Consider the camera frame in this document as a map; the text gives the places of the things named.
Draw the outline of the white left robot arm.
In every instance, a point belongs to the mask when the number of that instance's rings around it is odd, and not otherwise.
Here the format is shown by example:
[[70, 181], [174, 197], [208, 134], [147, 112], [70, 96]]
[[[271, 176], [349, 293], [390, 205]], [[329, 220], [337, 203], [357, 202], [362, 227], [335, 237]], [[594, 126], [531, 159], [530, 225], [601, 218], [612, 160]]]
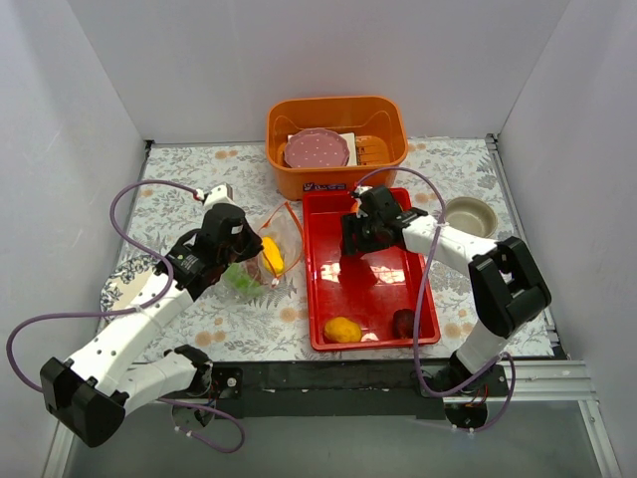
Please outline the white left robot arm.
[[180, 346], [158, 361], [132, 363], [173, 319], [188, 309], [227, 268], [256, 257], [261, 237], [244, 211], [217, 203], [202, 225], [179, 238], [138, 296], [134, 313], [112, 321], [66, 361], [49, 359], [40, 370], [48, 411], [86, 445], [109, 440], [124, 418], [173, 392], [199, 398], [212, 384], [212, 361], [192, 346]]

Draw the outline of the green lettuce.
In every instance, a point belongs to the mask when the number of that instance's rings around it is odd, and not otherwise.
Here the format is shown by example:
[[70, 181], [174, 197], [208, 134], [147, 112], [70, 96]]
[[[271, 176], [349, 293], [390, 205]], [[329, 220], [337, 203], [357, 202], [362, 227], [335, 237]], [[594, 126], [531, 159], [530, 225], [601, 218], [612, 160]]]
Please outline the green lettuce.
[[243, 263], [231, 265], [222, 275], [222, 280], [238, 297], [245, 300], [255, 299], [265, 293], [263, 282], [252, 281], [245, 272]]

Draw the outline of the purple grape bunch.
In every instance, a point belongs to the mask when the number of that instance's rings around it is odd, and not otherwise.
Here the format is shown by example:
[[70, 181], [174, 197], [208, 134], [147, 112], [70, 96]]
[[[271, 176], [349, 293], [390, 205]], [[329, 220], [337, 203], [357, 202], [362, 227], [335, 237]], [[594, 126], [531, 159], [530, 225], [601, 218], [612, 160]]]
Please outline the purple grape bunch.
[[245, 268], [245, 272], [252, 281], [255, 281], [257, 283], [262, 283], [264, 281], [258, 260], [246, 261], [243, 263], [243, 265]]

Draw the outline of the clear zip top bag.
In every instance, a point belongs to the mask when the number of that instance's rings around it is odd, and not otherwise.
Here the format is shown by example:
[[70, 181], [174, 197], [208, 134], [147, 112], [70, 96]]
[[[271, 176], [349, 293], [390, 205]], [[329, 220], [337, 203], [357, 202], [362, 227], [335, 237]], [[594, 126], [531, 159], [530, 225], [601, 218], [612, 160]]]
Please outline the clear zip top bag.
[[[304, 254], [303, 226], [291, 203], [284, 201], [258, 222], [255, 231], [261, 239], [265, 236], [271, 237], [279, 246], [285, 260], [285, 271], [278, 277], [273, 277], [263, 267], [263, 250], [254, 258], [247, 260], [259, 261], [264, 279], [263, 284], [265, 286], [265, 293], [263, 295], [265, 295], [267, 292], [282, 286], [284, 280], [291, 274], [291, 271], [301, 262]], [[233, 299], [245, 300], [230, 290], [224, 284], [222, 278], [220, 284], [223, 286], [224, 291]]]

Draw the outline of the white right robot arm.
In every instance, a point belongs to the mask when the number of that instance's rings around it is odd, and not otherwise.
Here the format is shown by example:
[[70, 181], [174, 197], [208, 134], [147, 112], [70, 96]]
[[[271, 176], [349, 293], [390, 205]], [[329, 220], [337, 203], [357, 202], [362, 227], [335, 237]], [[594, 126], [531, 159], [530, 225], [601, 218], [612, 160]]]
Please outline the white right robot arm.
[[487, 369], [514, 334], [551, 302], [527, 244], [515, 236], [504, 241], [478, 237], [416, 207], [405, 209], [385, 186], [359, 186], [352, 196], [356, 208], [341, 218], [344, 255], [399, 247], [470, 280], [478, 320], [448, 364], [425, 379], [424, 387], [437, 396], [477, 393], [487, 382]]

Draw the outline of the yellow corn cob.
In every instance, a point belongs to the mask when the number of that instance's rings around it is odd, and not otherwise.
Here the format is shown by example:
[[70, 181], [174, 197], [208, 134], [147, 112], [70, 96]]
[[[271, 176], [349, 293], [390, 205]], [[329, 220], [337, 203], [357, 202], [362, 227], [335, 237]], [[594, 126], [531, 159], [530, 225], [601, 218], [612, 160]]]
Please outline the yellow corn cob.
[[285, 260], [279, 246], [269, 236], [262, 238], [262, 244], [263, 267], [273, 277], [282, 275], [285, 271]]

